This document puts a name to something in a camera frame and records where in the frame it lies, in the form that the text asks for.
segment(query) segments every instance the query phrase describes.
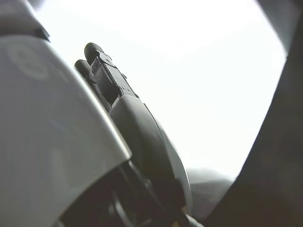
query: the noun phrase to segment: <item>bright white background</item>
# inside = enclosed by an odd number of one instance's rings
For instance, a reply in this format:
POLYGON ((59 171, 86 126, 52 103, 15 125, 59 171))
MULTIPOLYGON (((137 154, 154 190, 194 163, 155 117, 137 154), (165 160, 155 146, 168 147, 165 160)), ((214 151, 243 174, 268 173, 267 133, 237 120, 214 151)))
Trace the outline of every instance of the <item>bright white background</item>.
POLYGON ((253 0, 49 0, 38 17, 72 66, 94 42, 159 119, 186 167, 235 178, 285 55, 253 0))

